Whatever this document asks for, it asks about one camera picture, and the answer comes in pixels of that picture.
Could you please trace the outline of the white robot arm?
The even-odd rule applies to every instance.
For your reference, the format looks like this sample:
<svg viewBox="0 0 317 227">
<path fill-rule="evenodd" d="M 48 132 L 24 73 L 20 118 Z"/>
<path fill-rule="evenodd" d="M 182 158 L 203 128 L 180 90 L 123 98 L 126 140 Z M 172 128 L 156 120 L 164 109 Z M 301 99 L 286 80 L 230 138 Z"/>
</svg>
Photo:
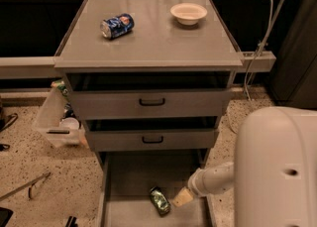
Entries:
<svg viewBox="0 0 317 227">
<path fill-rule="evenodd" d="M 231 162 L 197 169 L 172 203 L 234 190 L 235 227 L 317 227 L 317 112 L 267 107 L 242 123 Z"/>
</svg>

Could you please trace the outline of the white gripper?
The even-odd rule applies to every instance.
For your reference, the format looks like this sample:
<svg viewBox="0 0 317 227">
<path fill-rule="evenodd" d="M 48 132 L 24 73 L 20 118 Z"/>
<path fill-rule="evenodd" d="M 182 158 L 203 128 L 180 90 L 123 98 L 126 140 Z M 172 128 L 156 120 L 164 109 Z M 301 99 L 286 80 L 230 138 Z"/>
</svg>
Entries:
<svg viewBox="0 0 317 227">
<path fill-rule="evenodd" d="M 199 197 L 203 197 L 209 194 L 208 190 L 206 189 L 204 185 L 204 170 L 203 169 L 197 169 L 189 178 L 187 186 L 191 190 L 189 190 L 187 187 L 183 187 L 180 192 L 175 196 L 175 198 L 172 200 L 172 203 L 176 207 L 180 207 L 194 199 L 194 193 L 195 195 Z"/>
</svg>

